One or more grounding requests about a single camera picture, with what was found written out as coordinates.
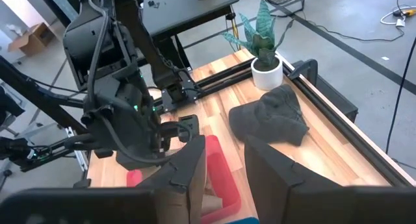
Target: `plant leaf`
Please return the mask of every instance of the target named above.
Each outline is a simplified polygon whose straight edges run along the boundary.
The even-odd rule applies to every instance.
[[[244,25],[244,33],[246,34],[247,42],[251,43],[253,41],[255,29],[252,27],[252,25],[250,25],[250,22],[248,21],[246,16],[240,14],[240,18],[242,24]]]
[[[255,22],[255,30],[263,37],[268,36],[272,22],[273,18],[268,11],[266,1],[261,0],[257,13],[257,21]]]
[[[259,56],[259,51],[262,48],[265,49],[273,49],[274,42],[269,37],[262,37],[260,34],[255,34],[253,36],[253,50],[255,51],[256,55]]]
[[[237,39],[234,35],[225,32],[221,34],[228,42],[244,46],[252,55],[254,55],[253,44]]]
[[[269,50],[266,48],[261,48],[259,50],[259,60],[260,62],[262,62],[263,64],[267,65],[267,66],[271,66],[273,64],[274,58],[275,57],[275,53],[273,50]]]
[[[272,24],[270,25],[269,31],[267,33],[266,36],[268,36],[269,38],[272,39],[272,41],[274,42],[274,22],[276,21],[276,17],[273,17],[272,19]]]
[[[274,50],[276,50],[282,43],[283,43],[283,40],[285,39],[285,35],[286,35],[286,32],[293,26],[293,21],[294,21],[294,19],[292,19],[287,25],[286,25],[286,29],[285,29],[285,31],[283,32],[283,34],[280,36],[280,39],[279,39],[279,42],[278,42],[278,44],[275,46],[275,48],[274,48]]]
[[[225,32],[225,33],[222,33],[222,36],[228,41],[228,42],[231,42],[231,43],[233,43],[233,44],[237,44],[237,45],[242,45],[242,41],[240,41],[239,39],[237,39],[234,35],[232,35],[232,34],[230,34],[230,33],[228,33],[228,32]]]

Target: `white pot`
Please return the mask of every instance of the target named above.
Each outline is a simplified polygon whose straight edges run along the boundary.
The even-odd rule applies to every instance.
[[[257,71],[254,68],[254,63],[258,60],[255,58],[252,61],[252,73],[254,85],[261,90],[272,90],[279,86],[283,82],[283,63],[281,59],[276,55],[279,60],[279,65],[270,71]]]

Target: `wooden table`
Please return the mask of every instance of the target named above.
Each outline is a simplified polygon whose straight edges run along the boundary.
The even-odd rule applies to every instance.
[[[214,73],[235,66],[252,58],[249,52],[242,50],[195,69],[192,76],[199,81]],[[380,156],[390,163],[397,173],[401,174],[411,184],[415,181],[396,163],[394,163],[378,146],[365,136],[347,117],[331,104],[305,78],[301,79],[313,89],[327,104],[339,114],[345,122],[354,128]],[[316,173],[337,182],[340,185],[376,185],[389,186],[388,181],[378,172],[370,162],[324,117],[319,109],[291,82],[298,96],[304,119],[309,127],[302,145],[295,147],[289,143],[272,143],[271,146],[284,153],[291,159],[301,163]],[[256,211],[246,178],[244,168],[244,144],[238,141],[228,125],[228,112],[234,106],[243,105],[258,100],[264,91],[255,88],[252,79],[246,79],[238,84],[225,88],[219,92],[200,99],[194,105],[186,106],[176,112],[162,116],[163,121],[175,120],[180,116],[197,114],[200,121],[200,132],[204,135],[214,134],[218,137],[222,150],[226,156],[229,168],[240,191],[242,206],[234,216],[219,221],[225,223],[249,216],[256,216]],[[179,148],[182,144],[172,139],[171,148]],[[88,178],[92,179],[91,187],[125,186],[127,171],[117,164],[113,157],[98,159],[93,153],[90,160]]]

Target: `concrete floor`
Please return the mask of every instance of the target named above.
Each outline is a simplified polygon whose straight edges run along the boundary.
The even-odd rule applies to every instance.
[[[252,19],[255,25],[255,16],[260,0],[240,0],[233,5],[236,13],[243,13]],[[402,5],[415,5],[413,0],[400,0]],[[307,20],[314,21],[329,30],[360,38],[394,38],[399,35],[397,29],[391,25],[382,25],[380,18],[387,14],[396,5],[396,0],[306,0],[305,16]],[[286,8],[296,10],[300,3],[289,5]],[[314,58],[319,63],[319,74],[333,87],[354,103],[359,114],[356,119],[357,126],[362,129],[375,143],[385,149],[393,109],[398,92],[398,82],[404,71],[408,53],[414,37],[416,36],[416,19],[406,20],[403,28],[405,35],[394,42],[359,42],[329,35],[308,21],[302,13],[295,17],[294,24],[286,34],[285,41],[278,51],[290,62]],[[278,18],[275,32],[279,38],[290,18]],[[58,35],[62,35],[62,25],[53,25]],[[185,47],[185,52],[195,69],[206,63],[222,58],[233,51],[229,44],[218,32],[226,29],[225,19],[219,18],[179,35]],[[244,39],[243,28],[239,27],[240,35]],[[416,166],[416,148],[412,142],[416,138],[416,115],[413,106],[416,106],[416,55],[409,67],[406,86],[400,100],[400,107],[396,117],[395,130],[391,138],[390,155],[401,162]],[[76,89],[70,67],[65,62],[61,43],[57,40],[45,52],[32,58],[27,58],[17,68],[46,83],[55,81],[56,86]],[[143,68],[145,76],[149,79],[149,67]],[[60,90],[57,93],[70,94]],[[65,109],[80,119],[81,109]],[[22,131],[36,112],[35,106],[29,104],[26,113],[19,117],[12,129]],[[53,122],[49,116],[40,112],[37,122]],[[62,132],[45,133],[48,141],[64,137]],[[404,167],[413,177],[416,171]],[[81,178],[81,170],[75,159],[61,158],[28,173],[20,173],[17,167],[0,192],[0,199],[18,190],[29,187],[63,187],[72,186]]]

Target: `gray cap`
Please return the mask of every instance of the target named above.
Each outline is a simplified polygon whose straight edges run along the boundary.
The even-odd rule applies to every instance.
[[[240,141],[252,135],[267,143],[289,142],[293,145],[300,145],[309,129],[296,94],[288,84],[265,93],[258,101],[232,108],[229,125]]]

